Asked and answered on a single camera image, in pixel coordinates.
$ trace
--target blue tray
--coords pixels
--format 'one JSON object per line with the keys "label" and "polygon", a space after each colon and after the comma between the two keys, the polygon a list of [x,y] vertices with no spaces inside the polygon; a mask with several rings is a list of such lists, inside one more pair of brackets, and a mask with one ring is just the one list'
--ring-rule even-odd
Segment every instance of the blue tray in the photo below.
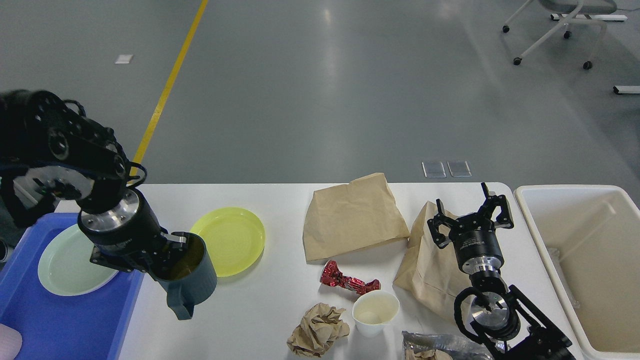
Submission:
{"label": "blue tray", "polygon": [[49,242],[77,213],[48,214],[30,227],[0,272],[0,323],[22,334],[16,359],[117,359],[144,274],[119,272],[100,289],[62,297],[38,279]]}

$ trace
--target concrete floor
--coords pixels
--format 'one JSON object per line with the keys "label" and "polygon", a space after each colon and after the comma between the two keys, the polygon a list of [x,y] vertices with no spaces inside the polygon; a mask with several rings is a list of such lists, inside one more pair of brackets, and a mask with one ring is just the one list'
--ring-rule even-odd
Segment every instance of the concrete floor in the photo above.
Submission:
{"label": "concrete floor", "polygon": [[[200,1],[5,1],[2,90],[80,101],[136,152]],[[510,0],[209,2],[143,164],[150,183],[614,184],[640,202],[640,10],[554,35]],[[618,1],[620,8],[640,6]],[[134,54],[130,65],[114,65]],[[426,179],[424,160],[473,176]],[[5,237],[11,237],[10,225]]]}

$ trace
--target crumpled paper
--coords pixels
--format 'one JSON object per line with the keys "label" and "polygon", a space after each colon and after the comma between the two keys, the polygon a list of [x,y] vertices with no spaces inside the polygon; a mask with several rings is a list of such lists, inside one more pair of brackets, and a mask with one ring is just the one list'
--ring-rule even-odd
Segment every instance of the crumpled paper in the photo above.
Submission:
{"label": "crumpled paper", "polygon": [[[455,323],[453,303],[456,296],[471,283],[469,276],[458,269],[453,244],[439,249],[431,238],[426,221],[438,213],[436,204],[427,202],[415,219],[408,248],[400,268],[396,273],[394,284],[410,291],[422,304],[440,315],[443,319]],[[451,218],[456,215],[446,211]],[[440,227],[440,232],[448,234],[448,229]],[[462,303],[462,313],[468,313],[470,300]]]}
{"label": "crumpled paper", "polygon": [[314,191],[302,234],[307,261],[407,237],[409,228],[382,173]]}
{"label": "crumpled paper", "polygon": [[404,360],[453,360],[453,358],[444,351],[427,350],[423,352],[413,353],[411,349],[404,351]]}
{"label": "crumpled paper", "polygon": [[339,319],[343,312],[322,302],[314,305],[302,316],[287,346],[298,356],[321,357],[335,340],[349,335],[349,324]]}

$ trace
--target red candy wrapper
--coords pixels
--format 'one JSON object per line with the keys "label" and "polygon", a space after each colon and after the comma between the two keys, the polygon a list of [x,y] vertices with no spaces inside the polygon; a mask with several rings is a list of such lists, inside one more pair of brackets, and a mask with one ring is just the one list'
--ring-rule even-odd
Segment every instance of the red candy wrapper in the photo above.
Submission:
{"label": "red candy wrapper", "polygon": [[365,283],[355,277],[344,276],[338,270],[338,264],[334,260],[329,260],[324,266],[320,282],[328,286],[340,286],[341,288],[355,291],[359,295],[364,295],[373,290],[380,290],[380,282],[377,279]]}

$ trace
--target white plastic bin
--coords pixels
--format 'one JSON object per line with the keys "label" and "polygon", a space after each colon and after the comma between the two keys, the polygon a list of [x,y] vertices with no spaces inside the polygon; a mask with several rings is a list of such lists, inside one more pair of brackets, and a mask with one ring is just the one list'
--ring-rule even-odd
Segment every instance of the white plastic bin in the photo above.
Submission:
{"label": "white plastic bin", "polygon": [[[617,186],[521,186],[515,197],[572,325],[592,359],[640,360],[640,211]],[[554,268],[560,267],[574,309]]]}

